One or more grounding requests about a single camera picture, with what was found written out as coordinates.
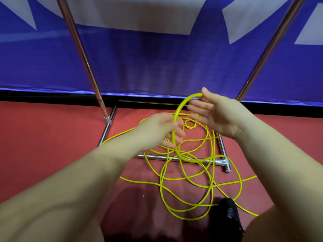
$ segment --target forearm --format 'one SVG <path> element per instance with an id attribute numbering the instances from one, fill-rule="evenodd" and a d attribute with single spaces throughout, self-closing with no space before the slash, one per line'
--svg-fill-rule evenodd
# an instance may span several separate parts
<path id="1" fill-rule="evenodd" d="M 4 241 L 26 240 L 26 236 L 35 236 L 37 241 L 73 237 L 139 151 L 135 144 L 131 135 L 115 138 L 1 204 L 0 237 Z"/>
<path id="2" fill-rule="evenodd" d="M 321 239 L 323 166 L 257 118 L 237 142 L 277 208 L 306 236 Z"/>

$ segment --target hand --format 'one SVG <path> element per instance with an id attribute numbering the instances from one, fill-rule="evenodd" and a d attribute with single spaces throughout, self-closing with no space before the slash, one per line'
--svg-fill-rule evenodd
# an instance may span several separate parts
<path id="1" fill-rule="evenodd" d="M 179 127 L 183 128 L 184 122 L 178 119 L 173 122 L 174 116 L 169 113 L 153 114 L 135 129 L 129 133 L 135 134 L 134 139 L 140 147 L 140 151 L 146 151 L 162 145 L 169 148 L 175 148 L 176 145 L 168 142 L 165 138 L 171 139 L 171 132 L 175 130 L 177 136 L 175 137 L 177 143 L 181 143 L 180 137 L 185 137 L 185 133 Z"/>
<path id="2" fill-rule="evenodd" d="M 215 132 L 236 139 L 244 129 L 245 123 L 255 116 L 239 101 L 210 93 L 202 88 L 203 97 L 191 100 L 187 109 L 196 114 L 191 117 L 211 127 Z"/>

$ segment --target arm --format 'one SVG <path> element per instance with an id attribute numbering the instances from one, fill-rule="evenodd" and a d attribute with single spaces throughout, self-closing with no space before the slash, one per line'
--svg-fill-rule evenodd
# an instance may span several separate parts
<path id="1" fill-rule="evenodd" d="M 240 102 L 202 89 L 192 118 L 237 141 L 277 209 L 310 241 L 323 240 L 323 166 Z"/>
<path id="2" fill-rule="evenodd" d="M 78 161 L 0 205 L 1 241 L 70 241 L 92 218 L 125 164 L 162 143 L 178 123 L 155 114 L 134 130 L 108 141 Z"/>

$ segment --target black trim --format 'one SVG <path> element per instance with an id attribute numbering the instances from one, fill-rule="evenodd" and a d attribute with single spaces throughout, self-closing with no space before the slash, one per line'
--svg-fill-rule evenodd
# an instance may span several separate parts
<path id="1" fill-rule="evenodd" d="M 117 105 L 118 108 L 175 110 L 182 102 L 182 99 L 180 98 L 105 95 L 102 97 L 107 107 L 114 107 Z M 99 106 L 95 95 L 75 95 L 68 93 L 33 93 L 0 90 L 0 101 Z M 246 106 L 253 114 L 323 118 L 323 107 L 264 103 L 243 103 L 243 105 Z"/>

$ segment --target metal frame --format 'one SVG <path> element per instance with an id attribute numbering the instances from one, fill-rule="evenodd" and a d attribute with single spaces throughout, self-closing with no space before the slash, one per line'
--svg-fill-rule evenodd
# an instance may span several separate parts
<path id="1" fill-rule="evenodd" d="M 250 76 L 248 77 L 247 81 L 245 82 L 244 86 L 242 87 L 239 95 L 237 96 L 236 100 L 238 101 L 242 101 L 242 99 L 244 98 L 244 96 L 246 95 L 246 93 L 248 92 L 248 90 L 250 89 L 252 83 L 254 82 L 254 80 L 256 79 L 256 77 L 259 75 L 260 71 L 262 70 L 262 68 L 264 67 L 264 64 L 266 63 L 267 59 L 269 58 L 269 56 L 271 55 L 271 53 L 273 52 L 273 50 L 275 49 L 275 47 L 277 46 L 277 44 L 279 43 L 279 41 L 281 40 L 281 38 L 284 36 L 285 32 L 287 31 L 289 25 L 292 23 L 293 19 L 295 18 L 295 16 L 297 15 L 297 13 L 299 12 L 299 10 L 301 9 L 302 5 L 304 4 L 305 0 L 293 0 L 291 6 L 289 7 L 288 11 L 286 12 L 285 16 L 283 17 L 280 25 L 278 26 L 276 32 L 274 33 L 273 37 L 271 38 L 270 42 L 268 43 L 267 47 L 265 48 L 264 52 L 262 53 L 262 55 L 260 56 L 257 64 L 255 65 L 255 67 L 253 68 Z M 117 106 L 115 106 L 111 112 L 111 117 L 109 116 L 109 114 L 107 113 L 107 109 L 104 105 L 100 90 L 98 88 L 98 85 L 95 81 L 94 75 L 92 73 L 91 70 L 91 66 L 90 63 L 87 59 L 82 41 L 79 37 L 79 33 L 77 31 L 76 28 L 76 24 L 74 22 L 71 10 L 68 6 L 67 0 L 57 0 L 57 3 L 59 5 L 59 8 L 62 12 L 62 15 L 67 23 L 69 32 L 72 36 L 72 39 L 77 47 L 77 50 L 80 54 L 81 60 L 83 62 L 85 71 L 89 77 L 89 80 L 91 82 L 92 88 L 94 90 L 95 96 L 103 110 L 103 114 L 104 114 L 104 118 L 107 121 L 107 125 L 103 131 L 103 134 L 100 138 L 100 142 L 99 142 L 99 146 L 101 145 L 101 143 L 104 141 L 104 139 L 106 138 L 107 132 L 109 127 L 111 126 L 112 123 L 112 118 L 115 114 L 115 111 L 117 109 Z M 226 151 L 225 151 L 225 147 L 224 147 L 224 143 L 221 137 L 218 138 L 218 144 L 220 147 L 220 153 L 226 156 Z M 147 154 L 146 155 L 148 159 L 155 159 L 155 160 L 167 160 L 167 157 L 164 155 L 155 155 L 155 154 Z M 143 154 L 139 154 L 136 156 L 137 158 L 143 159 L 145 158 Z M 230 169 L 230 163 L 229 160 L 226 158 L 220 158 L 220 159 L 216 159 L 215 160 L 215 165 L 217 166 L 223 166 L 225 169 L 226 173 L 231 172 Z"/>

